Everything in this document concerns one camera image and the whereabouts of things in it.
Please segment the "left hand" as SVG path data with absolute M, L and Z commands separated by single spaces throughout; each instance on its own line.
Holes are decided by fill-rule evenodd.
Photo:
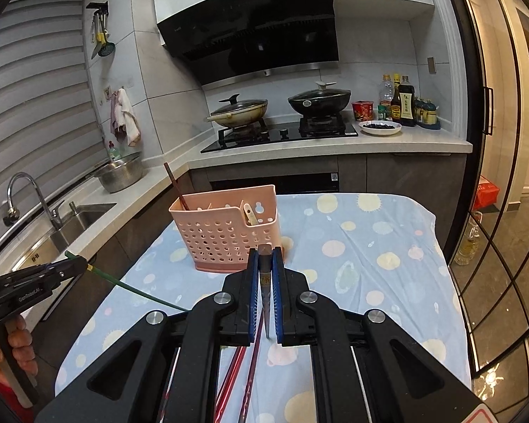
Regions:
M 23 316 L 17 316 L 15 326 L 16 327 L 8 335 L 8 343 L 12 349 L 13 357 L 16 359 L 22 370 L 31 376 L 36 377 L 38 374 L 36 354 L 32 346 L 31 333 L 26 328 Z M 10 383 L 2 371 L 2 362 L 4 362 L 4 355 L 0 348 L 0 383 L 4 387 L 10 388 Z

